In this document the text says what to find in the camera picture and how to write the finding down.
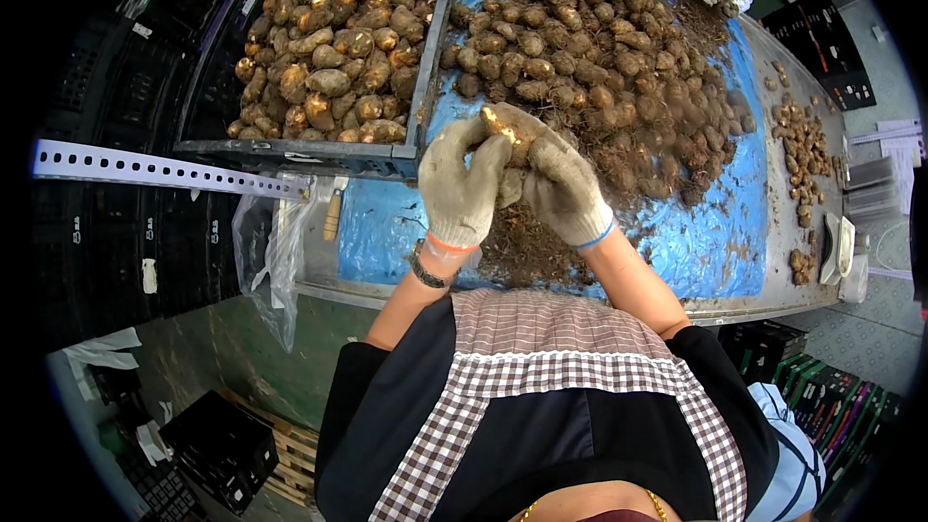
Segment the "apron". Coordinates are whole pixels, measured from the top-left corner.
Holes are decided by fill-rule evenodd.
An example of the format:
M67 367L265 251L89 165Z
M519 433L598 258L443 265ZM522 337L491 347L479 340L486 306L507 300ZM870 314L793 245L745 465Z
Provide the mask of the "apron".
M457 338L445 388L370 520L428 520L490 400L570 388L674 396L705 460L719 520L744 519L747 479L734 437L686 362L640 320L549 291L451 297Z

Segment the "wooden pallet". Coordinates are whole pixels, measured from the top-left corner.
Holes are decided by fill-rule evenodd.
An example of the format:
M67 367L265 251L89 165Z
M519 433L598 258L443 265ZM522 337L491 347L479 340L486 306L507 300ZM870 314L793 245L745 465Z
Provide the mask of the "wooden pallet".
M257 409L228 389L223 389L219 395L271 428L279 463L264 487L298 505L315 508L313 479L316 475L319 434L298 427L273 413Z

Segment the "black shirt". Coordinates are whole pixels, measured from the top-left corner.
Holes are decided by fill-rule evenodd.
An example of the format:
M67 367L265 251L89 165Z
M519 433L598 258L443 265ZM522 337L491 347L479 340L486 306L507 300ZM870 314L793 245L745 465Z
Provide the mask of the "black shirt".
M454 342L446 297L422 312L393 352L342 348L317 456L327 520L369 515L444 388ZM691 326L667 346L687 361L735 437L750 513L779 458L772 429L711 333ZM716 519L705 460L677 400L596 389L490 401L432 519L506 520L546 493L615 479L657 493L684 520Z

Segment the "wooden handle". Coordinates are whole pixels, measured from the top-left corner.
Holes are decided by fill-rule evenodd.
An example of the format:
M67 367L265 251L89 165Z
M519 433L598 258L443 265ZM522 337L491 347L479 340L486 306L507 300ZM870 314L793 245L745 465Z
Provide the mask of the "wooden handle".
M339 218L342 217L342 193L332 193L329 201L329 210L326 212L326 221L322 224L322 239L332 241L339 235Z

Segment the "gold necklace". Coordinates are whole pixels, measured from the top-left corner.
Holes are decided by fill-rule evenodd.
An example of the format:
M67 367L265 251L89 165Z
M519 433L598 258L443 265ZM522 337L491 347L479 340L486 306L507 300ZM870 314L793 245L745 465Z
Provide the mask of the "gold necklace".
M648 495L651 496L651 499L654 501L654 509L657 510L657 516L661 516L661 522L667 522L667 512L664 511L664 508L661 506L661 502L657 499L657 496L655 496L654 493L647 488L644 488L644 491L648 493ZM538 504L538 500L532 502L532 505L525 509L522 517L519 518L519 522L525 522L525 520L528 519L529 513L531 513L535 506Z

